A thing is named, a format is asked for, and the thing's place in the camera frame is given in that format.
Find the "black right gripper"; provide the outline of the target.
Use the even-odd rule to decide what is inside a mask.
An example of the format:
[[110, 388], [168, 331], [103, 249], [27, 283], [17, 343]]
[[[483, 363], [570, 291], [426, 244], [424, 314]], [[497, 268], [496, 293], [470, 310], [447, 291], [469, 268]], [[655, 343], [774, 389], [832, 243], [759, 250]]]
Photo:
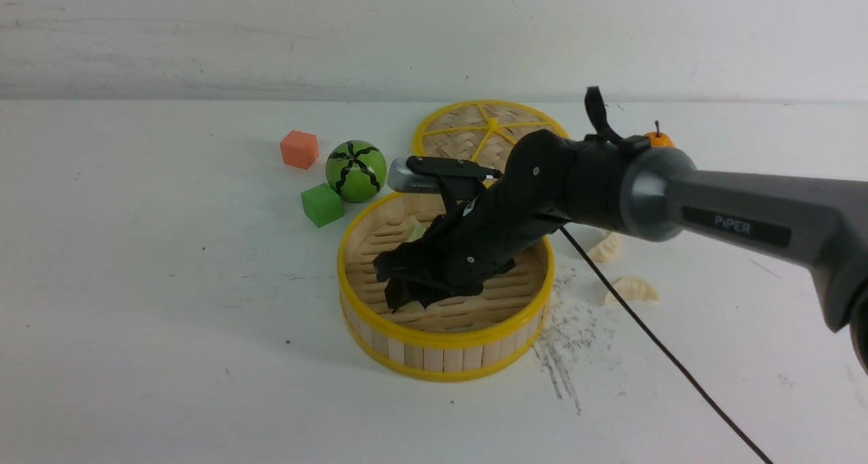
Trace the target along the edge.
[[391, 313], [410, 301], [481, 294], [484, 282], [515, 267], [515, 257], [568, 222], [533, 180], [497, 180], [438, 216], [426, 233], [373, 260]]

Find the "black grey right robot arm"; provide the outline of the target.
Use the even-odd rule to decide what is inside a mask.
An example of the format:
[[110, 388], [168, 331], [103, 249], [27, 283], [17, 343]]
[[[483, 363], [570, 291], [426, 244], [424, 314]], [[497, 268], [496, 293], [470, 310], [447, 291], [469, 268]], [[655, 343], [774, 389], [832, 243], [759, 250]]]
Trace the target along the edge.
[[808, 269], [825, 324], [849, 327], [866, 364], [865, 182], [698, 170], [679, 149], [614, 132], [598, 87], [584, 106], [593, 133], [526, 134], [503, 170], [418, 155], [391, 164], [394, 192], [438, 194], [446, 211], [420, 239], [373, 260], [390, 310], [480, 294], [568, 223], [653, 242], [689, 230]]

